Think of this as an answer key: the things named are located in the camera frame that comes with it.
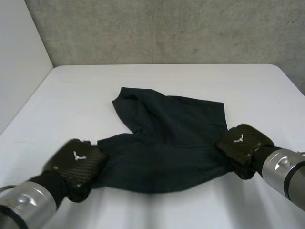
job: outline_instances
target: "white logo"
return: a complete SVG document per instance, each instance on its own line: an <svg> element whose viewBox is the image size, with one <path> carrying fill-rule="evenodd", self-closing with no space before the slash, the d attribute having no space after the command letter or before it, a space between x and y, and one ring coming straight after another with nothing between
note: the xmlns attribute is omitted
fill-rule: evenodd
<svg viewBox="0 0 305 229"><path fill-rule="evenodd" d="M244 141L244 135L242 134L242 137L238 140L234 140L233 142L236 143L236 142L243 142Z"/></svg>
<svg viewBox="0 0 305 229"><path fill-rule="evenodd" d="M77 156L75 151L74 151L74 157L75 157L75 160L76 160L76 161L77 161L77 160L87 159L86 156Z"/></svg>

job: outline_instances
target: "white table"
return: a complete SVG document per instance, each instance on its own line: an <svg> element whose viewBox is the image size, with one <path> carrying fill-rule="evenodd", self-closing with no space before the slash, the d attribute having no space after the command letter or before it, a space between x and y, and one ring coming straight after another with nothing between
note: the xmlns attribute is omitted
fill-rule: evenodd
<svg viewBox="0 0 305 229"><path fill-rule="evenodd" d="M273 65L62 66L0 136L0 186L39 174L70 138L129 133L111 103L122 86L224 102L229 128L248 123L277 146L305 150L305 97ZM64 201L45 228L303 229L305 213L258 175L243 181L230 173L171 194L97 189L80 204Z"/></svg>

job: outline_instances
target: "black cloth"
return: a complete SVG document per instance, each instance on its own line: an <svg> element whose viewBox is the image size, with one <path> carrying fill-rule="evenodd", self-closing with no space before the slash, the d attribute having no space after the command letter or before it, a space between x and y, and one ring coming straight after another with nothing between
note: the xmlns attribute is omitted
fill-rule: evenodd
<svg viewBox="0 0 305 229"><path fill-rule="evenodd" d="M227 133L223 103L122 88L113 106L133 134L98 141L109 161L94 187L175 192L232 170L215 147Z"/></svg>

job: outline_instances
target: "black rubber band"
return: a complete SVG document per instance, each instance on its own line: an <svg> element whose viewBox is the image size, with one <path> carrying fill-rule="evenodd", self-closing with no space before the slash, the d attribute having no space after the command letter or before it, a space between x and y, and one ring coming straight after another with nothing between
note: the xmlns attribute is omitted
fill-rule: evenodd
<svg viewBox="0 0 305 229"><path fill-rule="evenodd" d="M31 178L29 181L37 183L47 189L53 196L57 209L62 200L68 195L66 180L59 173L44 172L40 176Z"/></svg>
<svg viewBox="0 0 305 229"><path fill-rule="evenodd" d="M23 219L7 206L0 206L0 212L14 220L20 229L29 229Z"/></svg>
<svg viewBox="0 0 305 229"><path fill-rule="evenodd" d="M293 177L293 175L295 174L295 172L300 168L305 166L305 161L301 161L300 163L296 164L295 167L293 167L289 173L287 174L285 181L284 181L284 193L285 196L288 200L291 200L289 197L289 184L290 184L290 180Z"/></svg>

